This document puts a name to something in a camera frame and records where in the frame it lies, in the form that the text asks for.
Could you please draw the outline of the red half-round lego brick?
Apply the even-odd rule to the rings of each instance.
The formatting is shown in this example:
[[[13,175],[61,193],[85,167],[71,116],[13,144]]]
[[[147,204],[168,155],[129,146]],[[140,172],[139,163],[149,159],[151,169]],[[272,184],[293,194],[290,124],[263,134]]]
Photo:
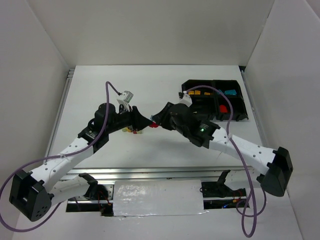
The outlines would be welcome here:
[[[149,125],[150,128],[157,128],[159,127],[158,124],[156,124],[155,122],[153,122],[152,124]]]

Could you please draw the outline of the red rounded lego brick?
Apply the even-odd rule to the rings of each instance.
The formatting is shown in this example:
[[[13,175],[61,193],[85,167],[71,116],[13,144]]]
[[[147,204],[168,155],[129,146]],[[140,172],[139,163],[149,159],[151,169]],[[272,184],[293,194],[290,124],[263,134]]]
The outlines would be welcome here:
[[[223,113],[223,114],[226,114],[226,113],[229,112],[229,111],[228,111],[228,108],[227,108],[225,105],[223,105],[223,104],[221,104],[221,105],[219,106],[219,111],[220,111],[220,113]]]

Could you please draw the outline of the teal and green lego brick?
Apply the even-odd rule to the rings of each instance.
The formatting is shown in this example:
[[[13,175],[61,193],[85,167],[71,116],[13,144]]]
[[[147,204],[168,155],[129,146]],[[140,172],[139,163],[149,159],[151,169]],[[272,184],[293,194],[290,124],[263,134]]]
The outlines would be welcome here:
[[[237,91],[235,89],[230,89],[230,90],[226,90],[224,92],[225,95],[228,95],[228,96],[236,96],[237,95]]]

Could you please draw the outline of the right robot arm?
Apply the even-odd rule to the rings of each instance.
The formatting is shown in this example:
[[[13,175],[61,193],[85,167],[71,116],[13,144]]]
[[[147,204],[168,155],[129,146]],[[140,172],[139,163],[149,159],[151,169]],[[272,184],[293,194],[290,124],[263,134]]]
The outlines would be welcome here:
[[[168,102],[151,119],[166,130],[179,132],[197,147],[219,151],[244,161],[259,173],[257,182],[265,192],[275,197],[284,196],[294,169],[286,148],[263,147],[232,135],[216,123],[198,119],[183,103]]]

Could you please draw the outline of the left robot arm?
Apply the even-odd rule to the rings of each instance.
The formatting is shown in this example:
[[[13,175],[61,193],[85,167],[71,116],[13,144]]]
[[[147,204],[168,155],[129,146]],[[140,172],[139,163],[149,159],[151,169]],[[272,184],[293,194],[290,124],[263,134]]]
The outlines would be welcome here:
[[[99,184],[88,173],[66,181],[61,178],[100,150],[109,141],[111,133],[124,128],[140,131],[151,124],[152,121],[136,106],[125,107],[122,103],[116,110],[111,103],[101,104],[87,126],[62,152],[49,156],[47,161],[29,172],[20,169],[13,175],[9,202],[31,222],[36,222],[53,205],[77,195],[95,196]]]

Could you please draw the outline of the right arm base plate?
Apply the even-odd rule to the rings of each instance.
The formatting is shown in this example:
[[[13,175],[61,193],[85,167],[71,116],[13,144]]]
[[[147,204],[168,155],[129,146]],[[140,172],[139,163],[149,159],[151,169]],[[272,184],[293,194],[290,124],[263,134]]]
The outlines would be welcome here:
[[[202,182],[199,191],[203,196],[205,210],[235,209],[238,203],[240,207],[243,207],[247,199],[247,193],[244,188],[232,190],[215,181]]]

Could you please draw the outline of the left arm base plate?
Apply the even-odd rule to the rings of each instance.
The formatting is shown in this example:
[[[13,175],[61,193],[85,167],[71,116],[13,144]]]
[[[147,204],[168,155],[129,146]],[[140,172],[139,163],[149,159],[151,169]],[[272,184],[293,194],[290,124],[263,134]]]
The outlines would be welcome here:
[[[113,217],[114,184],[103,184],[93,197],[84,195],[69,198],[67,213],[99,213],[103,217]]]

